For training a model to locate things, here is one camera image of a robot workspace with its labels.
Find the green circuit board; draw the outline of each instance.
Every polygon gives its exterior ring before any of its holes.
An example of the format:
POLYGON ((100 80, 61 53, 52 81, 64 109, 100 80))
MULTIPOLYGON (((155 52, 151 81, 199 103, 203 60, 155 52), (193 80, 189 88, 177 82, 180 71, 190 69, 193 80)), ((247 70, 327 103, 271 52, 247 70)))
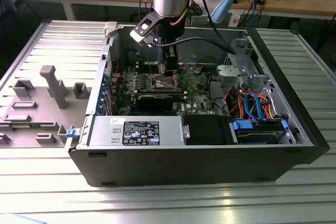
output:
POLYGON ((139 73, 136 68, 124 69, 114 91, 117 99, 117 115, 182 115, 215 114, 206 91, 208 74, 195 74, 196 66, 185 65, 179 74, 170 79, 157 73, 139 73), (169 95, 177 100, 172 110, 153 112, 139 111, 137 97, 140 95, 169 95))

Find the warning label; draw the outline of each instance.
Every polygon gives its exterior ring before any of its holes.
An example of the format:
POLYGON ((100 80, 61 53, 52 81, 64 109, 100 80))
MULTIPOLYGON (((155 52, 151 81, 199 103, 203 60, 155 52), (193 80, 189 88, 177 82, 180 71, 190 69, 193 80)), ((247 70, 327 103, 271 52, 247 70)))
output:
POLYGON ((159 122, 124 122, 123 145, 160 145, 159 122))

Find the blue drive bracket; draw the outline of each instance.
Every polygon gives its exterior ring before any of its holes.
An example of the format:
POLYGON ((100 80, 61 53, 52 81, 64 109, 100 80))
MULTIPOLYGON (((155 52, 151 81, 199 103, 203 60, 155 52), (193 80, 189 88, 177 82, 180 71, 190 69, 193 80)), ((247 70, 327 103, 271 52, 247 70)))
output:
POLYGON ((247 120, 236 120, 232 123, 233 129, 236 130, 253 130, 253 125, 251 121, 247 120))

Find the blue latch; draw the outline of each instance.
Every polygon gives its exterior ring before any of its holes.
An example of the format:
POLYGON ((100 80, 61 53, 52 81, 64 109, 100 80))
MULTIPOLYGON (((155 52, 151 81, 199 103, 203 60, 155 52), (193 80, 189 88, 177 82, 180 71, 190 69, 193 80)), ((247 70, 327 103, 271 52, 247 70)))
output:
POLYGON ((253 130, 252 122, 247 120, 236 120, 232 125, 234 130, 253 130))
POLYGON ((283 127, 285 128, 285 130, 288 129, 288 123, 287 123, 286 120, 282 120, 281 123, 282 123, 283 127))
POLYGON ((81 130, 81 128, 69 129, 69 130, 67 130, 67 133, 65 134, 65 136, 77 138, 77 137, 80 136, 80 130, 81 130))

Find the motherboard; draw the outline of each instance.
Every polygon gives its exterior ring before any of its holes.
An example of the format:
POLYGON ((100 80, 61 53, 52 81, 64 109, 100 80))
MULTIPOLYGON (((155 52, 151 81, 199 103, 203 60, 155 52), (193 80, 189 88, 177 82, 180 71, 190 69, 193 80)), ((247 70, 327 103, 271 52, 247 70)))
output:
POLYGON ((180 64, 171 77, 158 67, 128 66, 110 78, 104 107, 113 115, 215 114, 208 95, 209 72, 180 64))

